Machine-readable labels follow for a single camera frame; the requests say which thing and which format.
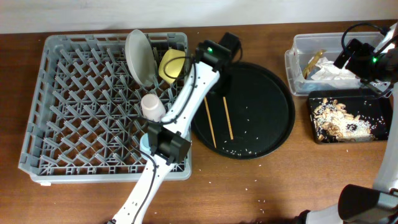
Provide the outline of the yellow plastic bowl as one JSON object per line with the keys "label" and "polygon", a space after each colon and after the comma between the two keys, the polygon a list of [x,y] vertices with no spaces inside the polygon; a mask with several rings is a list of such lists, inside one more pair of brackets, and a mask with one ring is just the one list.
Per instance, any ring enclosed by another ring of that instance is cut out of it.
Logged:
{"label": "yellow plastic bowl", "polygon": [[168,84],[172,84],[180,75],[185,63],[185,52],[169,49],[166,51],[159,65],[159,76]]}

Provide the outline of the wooden chopstick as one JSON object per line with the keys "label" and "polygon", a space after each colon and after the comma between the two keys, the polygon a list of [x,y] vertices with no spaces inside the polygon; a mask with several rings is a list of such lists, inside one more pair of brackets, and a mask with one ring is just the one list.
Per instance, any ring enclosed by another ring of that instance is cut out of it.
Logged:
{"label": "wooden chopstick", "polygon": [[209,123],[209,127],[210,127],[211,138],[213,141],[214,148],[216,148],[216,140],[215,140],[215,135],[214,135],[214,130],[213,130],[213,124],[212,124],[211,114],[210,114],[210,110],[208,107],[208,101],[207,101],[206,96],[204,97],[204,102],[205,102],[206,115],[208,117],[208,123]]}
{"label": "wooden chopstick", "polygon": [[230,140],[233,140],[234,139],[233,130],[232,130],[231,121],[230,121],[230,117],[229,117],[228,104],[227,104],[225,96],[223,97],[223,104],[224,104],[224,110],[225,110],[225,113],[226,113],[226,120],[227,120]]}

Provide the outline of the white round plate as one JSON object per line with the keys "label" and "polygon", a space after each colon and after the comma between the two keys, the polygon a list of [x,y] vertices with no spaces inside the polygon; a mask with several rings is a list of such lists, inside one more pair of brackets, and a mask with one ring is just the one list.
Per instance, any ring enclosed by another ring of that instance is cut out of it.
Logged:
{"label": "white round plate", "polygon": [[151,86],[157,65],[147,36],[135,29],[127,36],[125,43],[126,62],[133,79],[142,86]]}

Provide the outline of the pink plastic cup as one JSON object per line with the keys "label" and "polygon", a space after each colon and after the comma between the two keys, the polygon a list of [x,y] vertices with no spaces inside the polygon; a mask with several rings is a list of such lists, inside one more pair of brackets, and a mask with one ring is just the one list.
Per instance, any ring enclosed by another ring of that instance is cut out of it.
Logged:
{"label": "pink plastic cup", "polygon": [[146,119],[159,122],[166,110],[160,98],[154,94],[146,94],[141,99],[142,114]]}

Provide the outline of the light blue plastic cup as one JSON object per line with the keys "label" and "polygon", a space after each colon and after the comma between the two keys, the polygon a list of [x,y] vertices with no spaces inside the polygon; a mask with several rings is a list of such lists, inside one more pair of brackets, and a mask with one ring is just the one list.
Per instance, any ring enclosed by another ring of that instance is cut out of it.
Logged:
{"label": "light blue plastic cup", "polygon": [[139,150],[141,157],[147,161],[151,161],[152,157],[150,156],[150,146],[149,146],[149,136],[147,134],[143,135],[140,139]]}

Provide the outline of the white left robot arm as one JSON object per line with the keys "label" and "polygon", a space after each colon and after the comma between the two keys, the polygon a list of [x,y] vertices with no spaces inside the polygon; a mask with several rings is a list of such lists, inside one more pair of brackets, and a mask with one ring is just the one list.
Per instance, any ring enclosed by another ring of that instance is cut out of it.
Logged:
{"label": "white left robot arm", "polygon": [[195,56],[189,58],[191,68],[175,103],[160,121],[149,121],[141,137],[140,153],[146,166],[111,223],[142,223],[165,177],[183,161],[192,145],[186,137],[198,107],[210,90],[223,87],[227,80],[223,72],[242,51],[239,37],[230,32],[219,42],[205,40],[198,44]]}

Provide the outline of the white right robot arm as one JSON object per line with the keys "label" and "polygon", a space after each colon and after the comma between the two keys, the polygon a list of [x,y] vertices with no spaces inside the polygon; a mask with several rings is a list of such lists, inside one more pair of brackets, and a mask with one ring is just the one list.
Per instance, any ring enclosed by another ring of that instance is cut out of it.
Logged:
{"label": "white right robot arm", "polygon": [[[375,90],[376,98],[388,93],[397,100],[397,25],[379,28],[384,39],[376,48],[358,40],[342,42],[342,52],[334,62],[345,67],[370,86],[388,82],[384,90]],[[393,103],[391,127],[384,158],[371,188],[347,185],[339,201],[323,210],[305,210],[294,223],[397,223],[397,102]]]}

